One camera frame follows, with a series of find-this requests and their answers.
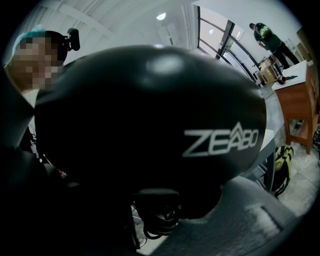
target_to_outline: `black pants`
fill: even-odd
[[[296,56],[289,50],[289,48],[286,46],[284,42],[281,42],[278,50],[273,53],[273,55],[282,63],[283,68],[286,70],[290,66],[285,58],[287,56],[294,64],[298,64],[299,60],[296,58]]]

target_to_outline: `zeabo logo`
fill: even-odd
[[[252,148],[257,144],[259,131],[257,129],[243,130],[240,122],[235,127],[230,129],[216,129],[216,130],[184,130],[185,136],[200,136],[200,138],[193,143],[182,157],[208,157],[228,153],[232,148],[237,148],[238,151]],[[210,137],[209,148],[207,151],[194,152],[205,140]]]

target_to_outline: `white countertop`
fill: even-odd
[[[307,61],[304,60],[294,66],[291,66],[283,70],[282,74],[284,77],[289,77],[289,76],[297,76],[297,77],[286,81],[285,84],[279,84],[278,82],[275,82],[272,86],[272,89],[274,91],[285,88],[285,87],[304,83],[306,81],[306,76],[307,76]]]
[[[269,144],[269,142],[275,137],[275,133],[273,130],[269,130],[269,129],[265,129],[265,133],[264,133],[264,138],[263,138],[263,142],[261,145],[261,150],[263,150],[265,148],[266,145]]]

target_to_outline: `ceiling light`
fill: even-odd
[[[160,14],[159,16],[157,16],[156,18],[159,20],[159,21],[162,21],[164,18],[166,17],[166,13],[162,13]]]

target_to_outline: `ceiling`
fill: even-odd
[[[176,46],[194,50],[198,42],[197,7],[191,0],[45,0],[17,28],[2,57],[5,64],[18,35],[36,25],[67,35],[79,30],[80,50],[65,64],[107,48],[127,45]],[[164,20],[156,17],[166,12]]]

